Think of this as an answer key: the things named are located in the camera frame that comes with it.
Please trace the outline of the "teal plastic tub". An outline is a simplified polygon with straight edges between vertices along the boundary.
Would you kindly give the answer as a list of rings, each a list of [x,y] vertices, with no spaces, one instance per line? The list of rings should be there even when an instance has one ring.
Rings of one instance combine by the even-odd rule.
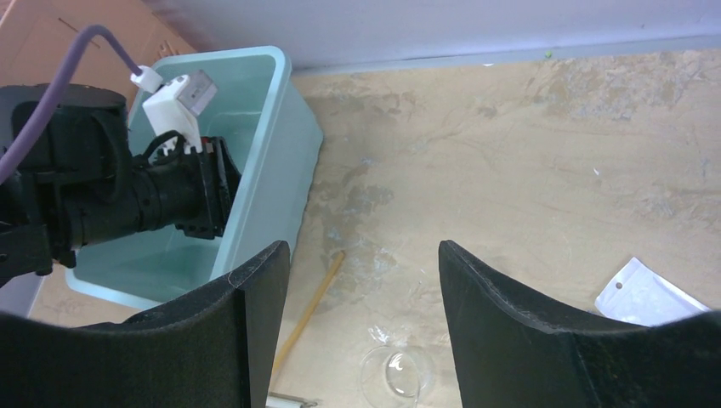
[[[273,46],[169,56],[154,69],[165,79],[205,71],[218,92],[198,119],[220,136],[241,180],[224,234],[194,239],[168,226],[77,254],[70,289],[149,309],[231,271],[274,241],[294,247],[323,133],[292,84],[292,62]]]

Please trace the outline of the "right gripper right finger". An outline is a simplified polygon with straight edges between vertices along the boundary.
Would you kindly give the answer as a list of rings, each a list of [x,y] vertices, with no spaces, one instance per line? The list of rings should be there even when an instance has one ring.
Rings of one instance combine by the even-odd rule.
[[[454,241],[438,256],[463,406],[719,406],[717,310],[638,326],[557,301]]]

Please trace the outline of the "amber rubber tubing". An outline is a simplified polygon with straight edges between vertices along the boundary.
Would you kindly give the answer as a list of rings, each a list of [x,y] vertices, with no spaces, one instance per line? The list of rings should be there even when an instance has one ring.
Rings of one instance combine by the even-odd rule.
[[[344,251],[338,252],[338,255],[332,261],[329,270],[326,272],[326,275],[324,276],[320,285],[317,287],[313,297],[306,305],[306,308],[300,316],[298,323],[295,325],[295,327],[293,327],[286,341],[281,345],[279,351],[276,353],[274,364],[272,366],[272,377],[276,376],[281,371],[281,368],[283,367],[288,355],[291,353],[294,345],[297,343],[306,326],[309,324],[311,317],[313,316],[318,305],[320,304],[325,293],[327,292],[329,286],[331,285],[332,281],[340,270],[343,261],[345,260],[345,257],[346,255]]]

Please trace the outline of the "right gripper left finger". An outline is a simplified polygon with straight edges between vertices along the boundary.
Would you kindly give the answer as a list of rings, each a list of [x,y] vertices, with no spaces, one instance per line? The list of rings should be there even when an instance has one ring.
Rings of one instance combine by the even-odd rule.
[[[290,249],[121,323],[61,327],[1,316],[4,407],[263,407]]]

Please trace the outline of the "white paper tag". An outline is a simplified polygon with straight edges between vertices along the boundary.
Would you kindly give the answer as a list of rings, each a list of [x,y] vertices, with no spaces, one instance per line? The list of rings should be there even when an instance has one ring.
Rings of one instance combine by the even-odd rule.
[[[641,326],[660,326],[710,310],[637,258],[610,279],[594,306],[604,317]]]

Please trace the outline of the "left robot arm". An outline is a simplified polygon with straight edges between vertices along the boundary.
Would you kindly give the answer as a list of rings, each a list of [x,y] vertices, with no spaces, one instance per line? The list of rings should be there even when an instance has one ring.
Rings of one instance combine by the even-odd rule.
[[[1,281],[73,268],[83,247],[172,225],[220,237],[241,173],[220,137],[202,151],[129,149],[125,98],[72,84],[38,141],[1,184]]]

